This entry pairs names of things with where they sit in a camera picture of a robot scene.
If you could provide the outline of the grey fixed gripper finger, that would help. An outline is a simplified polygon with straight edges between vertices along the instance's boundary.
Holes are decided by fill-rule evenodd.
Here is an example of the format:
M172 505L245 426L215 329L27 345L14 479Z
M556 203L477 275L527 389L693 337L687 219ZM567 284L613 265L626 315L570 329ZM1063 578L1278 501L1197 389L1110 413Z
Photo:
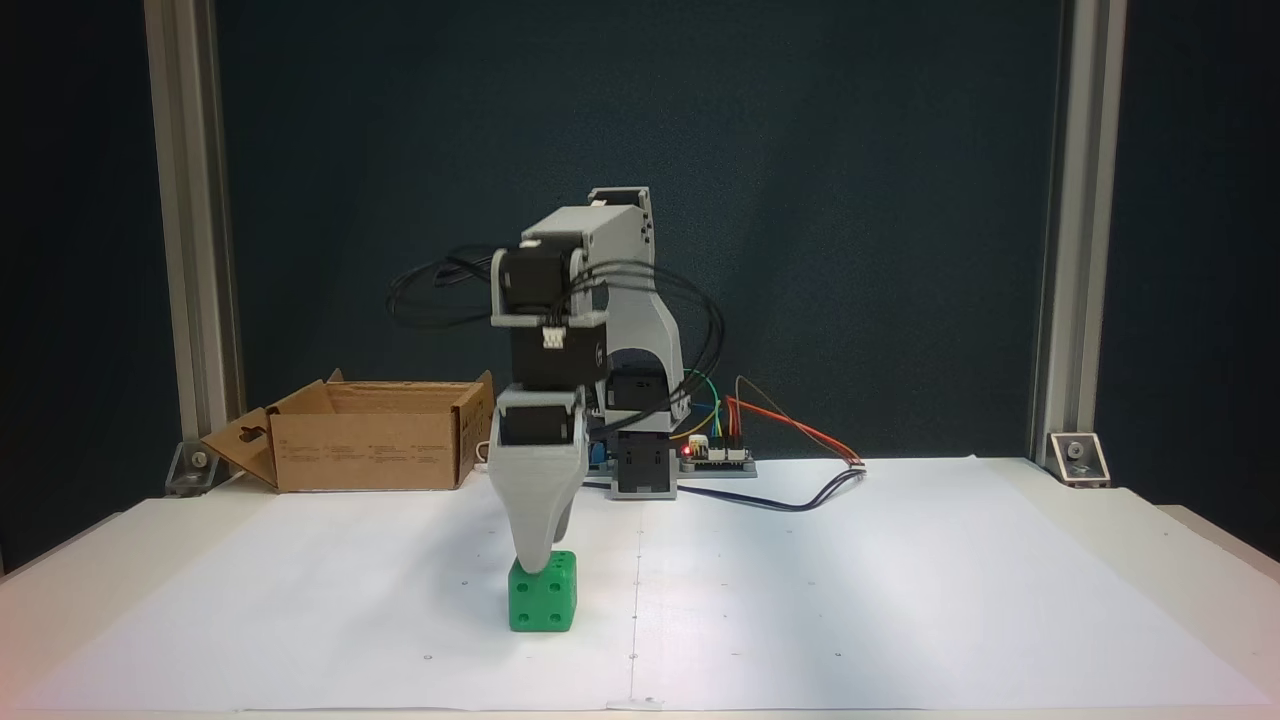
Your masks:
M554 527L562 507L576 497L585 480L586 462L561 457L504 455L489 462L489 477L508 518L518 565L530 574L550 561Z

